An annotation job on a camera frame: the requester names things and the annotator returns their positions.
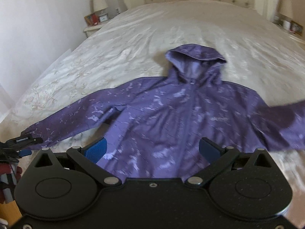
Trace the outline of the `framed photo right nightstand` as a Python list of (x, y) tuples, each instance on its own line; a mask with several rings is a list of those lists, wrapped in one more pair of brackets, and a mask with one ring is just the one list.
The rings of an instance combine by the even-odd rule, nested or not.
[(303, 27), (301, 24), (299, 24), (299, 23), (297, 23), (297, 22), (295, 22), (295, 21), (291, 21), (290, 31), (291, 31), (292, 33), (298, 34), (298, 35), (301, 35), (301, 36), (302, 36), (302, 34), (303, 34), (303, 29), (304, 29), (304, 27)]

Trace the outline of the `purple patterned hooded jacket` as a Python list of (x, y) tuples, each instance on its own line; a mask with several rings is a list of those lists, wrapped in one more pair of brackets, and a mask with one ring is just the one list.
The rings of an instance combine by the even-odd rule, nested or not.
[(304, 149), (304, 102), (268, 106), (258, 93), (221, 79), (225, 58), (185, 44), (166, 53), (167, 77), (142, 77), (99, 90), (27, 129), (41, 147), (109, 125), (96, 164), (127, 177), (188, 178), (207, 166), (201, 138), (242, 152)]

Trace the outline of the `small clock on nightstand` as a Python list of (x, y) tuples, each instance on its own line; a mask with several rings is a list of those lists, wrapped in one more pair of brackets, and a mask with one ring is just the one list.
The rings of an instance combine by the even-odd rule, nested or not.
[(108, 14), (104, 14), (104, 15), (99, 16), (99, 21), (100, 22), (108, 21), (108, 19), (109, 19)]

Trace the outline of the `white left nightstand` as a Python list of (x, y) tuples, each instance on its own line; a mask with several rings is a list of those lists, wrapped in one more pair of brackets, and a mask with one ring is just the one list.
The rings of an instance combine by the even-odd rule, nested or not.
[(105, 26), (109, 21), (100, 22), (97, 25), (88, 26), (83, 30), (83, 33), (89, 38), (91, 35), (100, 30), (103, 26)]

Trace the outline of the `red picture frame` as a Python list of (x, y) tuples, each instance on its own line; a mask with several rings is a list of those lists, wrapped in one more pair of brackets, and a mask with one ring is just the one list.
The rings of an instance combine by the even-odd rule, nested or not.
[(86, 15), (84, 19), (88, 26), (94, 26), (99, 23), (99, 17), (96, 14)]

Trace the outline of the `white embroidered bedspread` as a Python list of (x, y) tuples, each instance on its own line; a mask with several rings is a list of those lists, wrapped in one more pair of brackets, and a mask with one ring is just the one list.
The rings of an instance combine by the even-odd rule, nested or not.
[[(185, 44), (215, 49), (226, 60), (221, 79), (256, 91), (268, 106), (304, 102), (304, 50), (254, 10), (220, 2), (149, 4), (112, 19), (48, 70), (1, 122), (1, 139), (26, 134), (29, 126), (99, 90), (167, 77), (167, 51)], [(50, 148), (85, 145), (108, 128), (103, 123)], [(293, 189), (303, 190), (304, 149), (269, 152)]]

